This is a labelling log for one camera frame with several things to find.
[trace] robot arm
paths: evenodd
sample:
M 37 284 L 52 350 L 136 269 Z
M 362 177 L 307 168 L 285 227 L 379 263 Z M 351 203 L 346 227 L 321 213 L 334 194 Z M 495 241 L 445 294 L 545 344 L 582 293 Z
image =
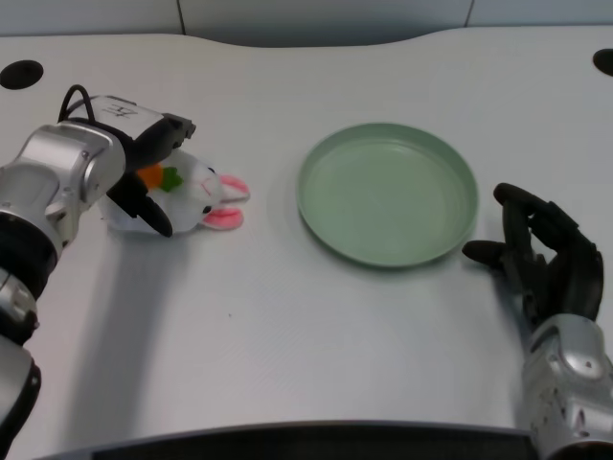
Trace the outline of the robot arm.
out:
M 75 91 L 83 99 L 68 103 Z M 165 236 L 172 227 L 135 171 L 192 136 L 189 120 L 114 97 L 66 95 L 55 126 L 43 126 L 0 169 L 0 458 L 30 415 L 40 371 L 22 348 L 38 327 L 36 299 L 80 215 L 108 195 Z
M 464 253 L 502 271 L 523 298 L 533 334 L 523 369 L 524 408 L 543 460 L 613 457 L 613 368 L 596 325 L 604 272 L 601 253 L 553 202 L 509 184 L 505 243 L 471 241 Z M 532 235 L 554 249 L 547 264 Z

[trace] stuffed bunny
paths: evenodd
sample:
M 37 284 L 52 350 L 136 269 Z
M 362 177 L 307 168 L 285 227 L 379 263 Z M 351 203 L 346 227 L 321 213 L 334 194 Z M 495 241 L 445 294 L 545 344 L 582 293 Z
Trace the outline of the stuffed bunny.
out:
M 148 195 L 168 216 L 174 233 L 188 232 L 201 224 L 216 230 L 230 230 L 243 222 L 239 208 L 226 203 L 246 200 L 249 189 L 231 175 L 219 175 L 213 168 L 182 150 L 175 150 L 158 165 L 139 170 Z M 108 224 L 118 230 L 155 233 L 140 218 L 131 218 L 106 196 L 100 207 Z

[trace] black hole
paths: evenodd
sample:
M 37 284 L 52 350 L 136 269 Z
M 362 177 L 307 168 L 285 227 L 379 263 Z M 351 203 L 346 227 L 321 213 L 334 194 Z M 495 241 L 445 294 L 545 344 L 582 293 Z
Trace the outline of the black hole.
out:
M 594 65 L 604 74 L 613 77 L 613 50 L 600 50 L 594 55 Z
M 35 60 L 18 60 L 0 72 L 0 85 L 7 89 L 29 88 L 42 78 L 44 70 Z

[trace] cable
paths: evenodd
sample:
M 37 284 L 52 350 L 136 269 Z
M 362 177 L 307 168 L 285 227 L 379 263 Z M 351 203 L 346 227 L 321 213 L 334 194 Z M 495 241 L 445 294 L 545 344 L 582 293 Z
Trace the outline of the cable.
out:
M 85 104 L 85 110 L 87 110 L 87 120 L 90 124 L 96 122 L 96 117 L 94 117 L 94 108 L 92 107 L 92 101 L 89 97 L 89 94 L 87 94 L 87 90 L 83 88 L 80 84 L 73 84 L 66 93 L 66 96 L 64 96 L 64 101 L 61 103 L 61 109 L 59 110 L 59 116 L 57 117 L 58 123 L 66 120 L 66 110 L 68 110 L 68 103 L 77 91 L 79 91 L 83 96 L 83 103 Z

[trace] green leaf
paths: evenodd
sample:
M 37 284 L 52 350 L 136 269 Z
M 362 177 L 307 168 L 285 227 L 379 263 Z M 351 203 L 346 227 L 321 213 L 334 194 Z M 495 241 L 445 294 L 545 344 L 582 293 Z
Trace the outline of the green leaf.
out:
M 162 184 L 160 189 L 166 193 L 170 193 L 172 189 L 176 189 L 183 183 L 183 178 L 179 175 L 176 168 L 164 168 L 162 170 Z

